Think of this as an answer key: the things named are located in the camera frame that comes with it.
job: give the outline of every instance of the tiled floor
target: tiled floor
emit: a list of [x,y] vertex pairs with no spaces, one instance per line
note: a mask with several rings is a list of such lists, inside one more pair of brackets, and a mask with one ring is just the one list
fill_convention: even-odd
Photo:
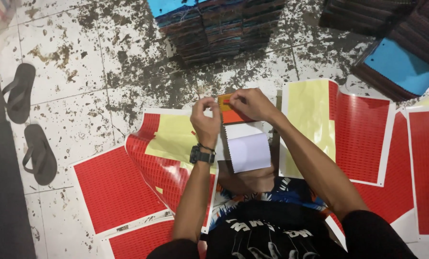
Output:
[[0,36],[0,81],[10,83],[21,62],[35,66],[29,119],[12,123],[17,156],[27,150],[25,126],[37,123],[58,161],[48,186],[21,170],[38,258],[103,257],[82,226],[68,165],[123,142],[143,107],[189,109],[200,96],[250,87],[273,98],[283,82],[318,77],[380,96],[349,71],[372,39],[319,28],[322,2],[289,0],[265,51],[187,68],[144,0],[24,1]]

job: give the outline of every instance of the wristwatch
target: wristwatch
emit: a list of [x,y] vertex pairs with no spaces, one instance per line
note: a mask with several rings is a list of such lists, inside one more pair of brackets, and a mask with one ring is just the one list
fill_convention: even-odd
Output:
[[[200,151],[201,147],[207,150],[210,150],[211,153],[201,152]],[[215,161],[215,155],[216,155],[216,152],[214,149],[211,149],[209,147],[204,147],[199,143],[196,146],[192,147],[191,156],[189,157],[189,162],[191,162],[192,164],[195,164],[197,161],[202,161],[202,162],[207,162],[209,164],[212,164]]]

